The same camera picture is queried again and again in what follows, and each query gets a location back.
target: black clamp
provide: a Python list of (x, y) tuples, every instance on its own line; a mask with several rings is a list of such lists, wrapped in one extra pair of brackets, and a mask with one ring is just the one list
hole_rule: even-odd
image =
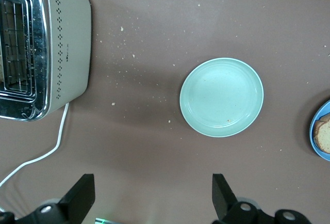
[(0, 213), (0, 224), (81, 224), (94, 201), (94, 175), (85, 174), (58, 203), (44, 204), (17, 220), (11, 212)]
[(238, 201), (222, 174), (213, 174), (212, 201), (219, 218), (212, 224), (311, 224), (297, 211), (278, 210), (272, 217), (251, 203)]

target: brown table surface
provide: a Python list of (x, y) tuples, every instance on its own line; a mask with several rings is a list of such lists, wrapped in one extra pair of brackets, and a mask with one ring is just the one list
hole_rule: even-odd
[[(330, 163), (308, 138), (330, 99), (329, 0), (90, 2), (88, 89), (71, 103), (59, 150), (4, 185), (0, 205), (26, 214), (93, 173), (84, 223), (211, 223), (212, 174), (223, 173), (267, 214), (293, 209), (329, 222)], [(227, 138), (194, 131), (178, 101), (187, 75), (218, 57), (248, 63), (265, 91), (255, 122)], [(62, 112), (0, 120), (1, 178), (55, 145)]]

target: slice of bread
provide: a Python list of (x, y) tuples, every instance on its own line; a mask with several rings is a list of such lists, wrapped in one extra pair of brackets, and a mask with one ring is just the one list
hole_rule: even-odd
[(320, 150), (330, 154), (330, 113), (315, 122), (314, 141)]

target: empty plate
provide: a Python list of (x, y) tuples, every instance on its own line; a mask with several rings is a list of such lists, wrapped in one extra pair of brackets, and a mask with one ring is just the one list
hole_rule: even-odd
[(232, 58), (217, 58), (196, 67), (180, 93), (187, 123), (211, 137), (245, 130), (257, 118), (262, 103), (258, 74), (245, 62)]

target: mint green plate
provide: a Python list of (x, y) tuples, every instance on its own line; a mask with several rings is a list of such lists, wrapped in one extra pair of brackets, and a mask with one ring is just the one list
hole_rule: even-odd
[(261, 80), (248, 64), (217, 58), (196, 67), (180, 93), (187, 123), (211, 137), (227, 137), (245, 130), (257, 118), (263, 103)]

